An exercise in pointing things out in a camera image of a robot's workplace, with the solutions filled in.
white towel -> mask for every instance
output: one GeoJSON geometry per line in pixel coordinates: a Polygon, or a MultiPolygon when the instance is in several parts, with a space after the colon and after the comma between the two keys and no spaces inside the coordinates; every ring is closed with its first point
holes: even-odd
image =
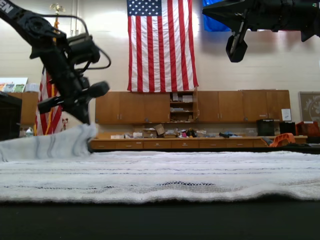
{"type": "Polygon", "coordinates": [[[0,142],[0,161],[69,159],[90,155],[88,141],[97,135],[94,124],[82,124],[47,136],[0,142]]]}
{"type": "Polygon", "coordinates": [[[109,152],[0,161],[0,202],[210,202],[265,194],[319,201],[320,155],[109,152]]]}

gold finial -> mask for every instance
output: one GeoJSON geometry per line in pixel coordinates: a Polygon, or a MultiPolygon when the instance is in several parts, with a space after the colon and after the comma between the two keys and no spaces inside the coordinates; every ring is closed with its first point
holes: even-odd
{"type": "Polygon", "coordinates": [[[59,15],[61,12],[64,13],[66,10],[59,3],[54,3],[50,6],[50,9],[55,10],[55,14],[59,15]]]}

american flag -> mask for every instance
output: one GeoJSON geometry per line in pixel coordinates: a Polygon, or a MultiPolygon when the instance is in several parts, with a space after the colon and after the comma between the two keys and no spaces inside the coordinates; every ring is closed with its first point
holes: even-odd
{"type": "Polygon", "coordinates": [[[131,92],[198,86],[192,0],[127,0],[131,92]]]}
{"type": "MultiPolygon", "coordinates": [[[[50,83],[50,80],[51,77],[49,73],[45,68],[43,68],[38,102],[59,95],[57,89],[50,83]]],[[[51,109],[51,112],[45,114],[40,114],[39,110],[36,110],[34,133],[37,136],[56,134],[61,132],[62,128],[63,119],[61,106],[56,106],[51,109]]]]}

black robotic arm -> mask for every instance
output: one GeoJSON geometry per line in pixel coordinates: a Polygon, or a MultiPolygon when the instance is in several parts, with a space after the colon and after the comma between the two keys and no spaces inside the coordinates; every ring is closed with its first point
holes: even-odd
{"type": "Polygon", "coordinates": [[[43,15],[25,10],[9,0],[0,0],[0,18],[11,25],[31,47],[31,59],[40,58],[60,96],[38,104],[41,114],[61,105],[83,123],[90,124],[88,104],[92,98],[105,95],[109,86],[99,82],[90,86],[83,70],[75,65],[97,63],[100,49],[87,32],[75,37],[54,28],[43,15]]]}
{"type": "Polygon", "coordinates": [[[300,31],[303,42],[320,37],[319,0],[223,0],[204,7],[202,13],[232,30],[226,53],[233,63],[245,56],[248,29],[300,31]]]}

framed picture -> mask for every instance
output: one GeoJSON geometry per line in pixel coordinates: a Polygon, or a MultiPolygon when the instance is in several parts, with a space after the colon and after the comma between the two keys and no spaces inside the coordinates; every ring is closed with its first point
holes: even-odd
{"type": "Polygon", "coordinates": [[[303,122],[320,123],[320,92],[299,92],[300,115],[303,122]]]}

